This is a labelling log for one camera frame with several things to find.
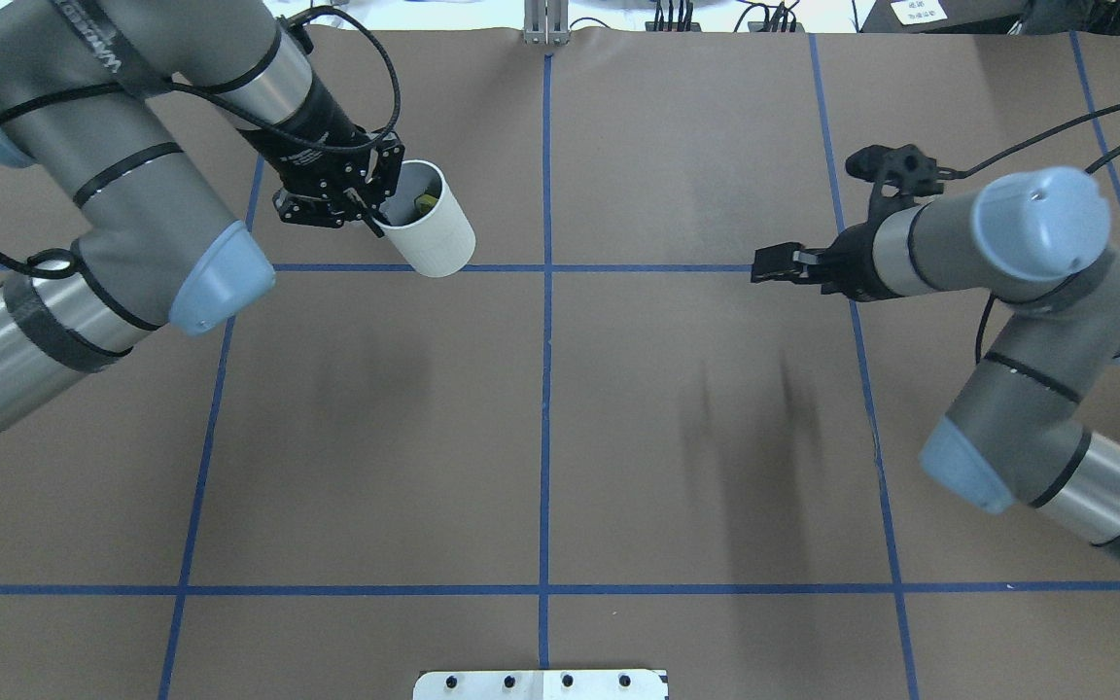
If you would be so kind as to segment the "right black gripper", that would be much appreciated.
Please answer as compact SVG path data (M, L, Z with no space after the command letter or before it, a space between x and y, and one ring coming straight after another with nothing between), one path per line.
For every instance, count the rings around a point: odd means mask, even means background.
M877 271L874 243L877 226L848 227L828 248L787 242L760 248L752 259L752 284L780 282L819 284L823 296L840 293L853 302L902 298Z

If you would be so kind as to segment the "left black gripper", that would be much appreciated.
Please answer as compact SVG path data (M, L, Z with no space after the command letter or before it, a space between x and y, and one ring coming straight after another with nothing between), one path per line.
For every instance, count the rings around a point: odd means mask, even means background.
M396 133L377 143L376 133L324 131L320 148L302 147L268 132L259 133L259 155L274 169L281 187L272 196L284 225L340 228L364 222L386 237L382 204L396 189L404 144Z

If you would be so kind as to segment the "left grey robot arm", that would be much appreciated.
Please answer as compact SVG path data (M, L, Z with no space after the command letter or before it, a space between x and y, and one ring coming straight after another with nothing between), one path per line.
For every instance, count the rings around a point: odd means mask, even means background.
M274 267L150 108L205 99L276 169L281 217L379 231L403 146L353 123L316 75L306 24L262 1L13 1L0 9L0 164L40 165L88 221L0 284L0 433L172 325L199 335Z

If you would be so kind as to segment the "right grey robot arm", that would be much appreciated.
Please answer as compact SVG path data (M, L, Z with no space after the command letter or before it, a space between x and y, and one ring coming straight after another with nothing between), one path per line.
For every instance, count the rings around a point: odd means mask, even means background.
M883 165L862 225L825 248L760 248L752 281L857 302L986 291L1004 304L1009 318L928 435L922 470L987 513L1034 508L1120 562L1120 444L1075 416L1120 365L1120 249L1101 187L1067 165L956 195L946 179Z

